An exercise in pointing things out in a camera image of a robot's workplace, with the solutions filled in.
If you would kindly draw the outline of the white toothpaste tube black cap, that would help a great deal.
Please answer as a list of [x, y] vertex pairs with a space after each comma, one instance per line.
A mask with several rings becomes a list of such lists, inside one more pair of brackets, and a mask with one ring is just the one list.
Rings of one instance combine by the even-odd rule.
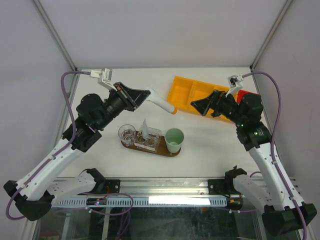
[[142, 126], [141, 126], [141, 134], [142, 134], [142, 137], [147, 140], [149, 138], [149, 129], [148, 129], [148, 126], [147, 126], [147, 122], [146, 122], [146, 119], [144, 119], [143, 123], [142, 123]]

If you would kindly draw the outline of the clear glass tumbler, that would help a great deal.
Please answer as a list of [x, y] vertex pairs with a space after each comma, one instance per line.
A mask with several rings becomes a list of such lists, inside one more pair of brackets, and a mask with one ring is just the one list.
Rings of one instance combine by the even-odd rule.
[[118, 129], [118, 136], [125, 146], [133, 146], [136, 140], [137, 132], [133, 125], [125, 124]]

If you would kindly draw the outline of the green plastic cup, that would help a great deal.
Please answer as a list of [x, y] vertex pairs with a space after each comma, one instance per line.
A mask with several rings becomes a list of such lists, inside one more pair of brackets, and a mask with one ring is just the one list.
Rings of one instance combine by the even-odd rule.
[[181, 149], [185, 135], [179, 128], [171, 128], [165, 133], [164, 139], [168, 151], [175, 154]]

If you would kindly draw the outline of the clear glass holder block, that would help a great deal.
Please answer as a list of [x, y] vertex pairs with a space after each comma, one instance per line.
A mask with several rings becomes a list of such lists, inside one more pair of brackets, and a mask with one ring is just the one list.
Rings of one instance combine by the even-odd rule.
[[145, 140], [142, 136], [142, 126], [136, 134], [134, 145], [138, 149], [146, 150], [147, 152], [155, 153], [158, 150], [162, 131], [160, 129], [148, 127], [149, 137]]

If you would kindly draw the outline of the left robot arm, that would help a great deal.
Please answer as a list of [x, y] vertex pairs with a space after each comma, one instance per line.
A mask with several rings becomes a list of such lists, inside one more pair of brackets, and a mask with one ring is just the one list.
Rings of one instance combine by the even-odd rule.
[[106, 193], [105, 177], [96, 168], [61, 184], [54, 180], [102, 137], [101, 131], [122, 111], [135, 111], [150, 94], [150, 90], [132, 89], [117, 82], [105, 100], [95, 93], [85, 95], [76, 107], [78, 117], [52, 152], [24, 178], [4, 184], [10, 203], [15, 203], [24, 218], [36, 221], [53, 205], [74, 195]]

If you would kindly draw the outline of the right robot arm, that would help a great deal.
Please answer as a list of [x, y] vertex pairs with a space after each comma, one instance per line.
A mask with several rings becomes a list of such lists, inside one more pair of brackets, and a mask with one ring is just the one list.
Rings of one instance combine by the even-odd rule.
[[262, 98], [246, 93], [237, 103], [233, 96], [214, 90], [208, 97], [191, 103], [202, 116], [212, 109], [235, 123], [237, 138], [257, 164], [267, 189], [253, 182], [242, 168], [225, 173], [223, 189], [243, 194], [262, 216], [264, 227], [276, 237], [296, 230], [307, 234], [307, 226], [317, 215], [314, 204], [306, 203], [290, 181], [272, 145], [272, 136], [261, 122]]

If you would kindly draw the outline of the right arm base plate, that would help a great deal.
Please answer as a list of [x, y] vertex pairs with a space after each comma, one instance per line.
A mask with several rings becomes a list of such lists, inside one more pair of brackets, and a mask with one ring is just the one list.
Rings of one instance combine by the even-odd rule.
[[236, 191], [225, 179], [208, 179], [207, 188], [209, 195], [222, 195], [230, 198], [231, 195], [240, 195], [241, 193]]

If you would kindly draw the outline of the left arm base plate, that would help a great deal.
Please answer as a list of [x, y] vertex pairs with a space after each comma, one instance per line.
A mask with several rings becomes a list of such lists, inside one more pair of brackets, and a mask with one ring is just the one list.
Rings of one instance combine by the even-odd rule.
[[90, 195], [107, 195], [119, 193], [121, 188], [120, 179], [105, 179], [96, 183], [92, 190], [88, 191]]

